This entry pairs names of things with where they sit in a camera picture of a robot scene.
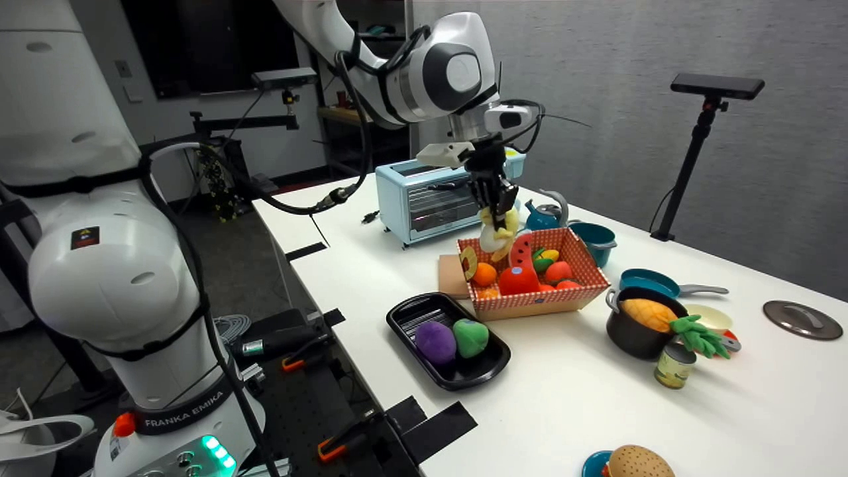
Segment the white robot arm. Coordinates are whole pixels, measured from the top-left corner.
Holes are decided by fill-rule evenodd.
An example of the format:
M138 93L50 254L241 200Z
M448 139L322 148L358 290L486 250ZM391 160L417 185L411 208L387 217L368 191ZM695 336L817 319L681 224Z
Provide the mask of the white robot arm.
M338 0L273 0L307 49L343 81L356 111L379 128L453 119L457 135L429 144L437 164L461 164L494 232L509 229L517 185L506 147L538 128L544 107L505 99L491 34L479 13L460 12L414 29L392 57L375 53Z

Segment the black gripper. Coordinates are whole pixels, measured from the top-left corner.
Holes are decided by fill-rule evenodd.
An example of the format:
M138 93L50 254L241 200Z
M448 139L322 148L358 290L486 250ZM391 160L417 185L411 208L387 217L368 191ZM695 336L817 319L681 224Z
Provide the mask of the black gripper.
M497 177L505 173L506 151L498 135L474 140L464 155L461 164L473 173L469 191L479 209L494 212L494 224L498 229L506 225L506 216L514 209L517 185L506 177Z

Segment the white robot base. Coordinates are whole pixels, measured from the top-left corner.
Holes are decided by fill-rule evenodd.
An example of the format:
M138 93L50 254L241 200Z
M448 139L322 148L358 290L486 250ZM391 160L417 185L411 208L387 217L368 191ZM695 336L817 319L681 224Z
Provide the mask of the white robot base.
M130 405L91 477L236 477L262 405L234 360L167 216L138 185L32 200L29 297L54 332L93 347Z

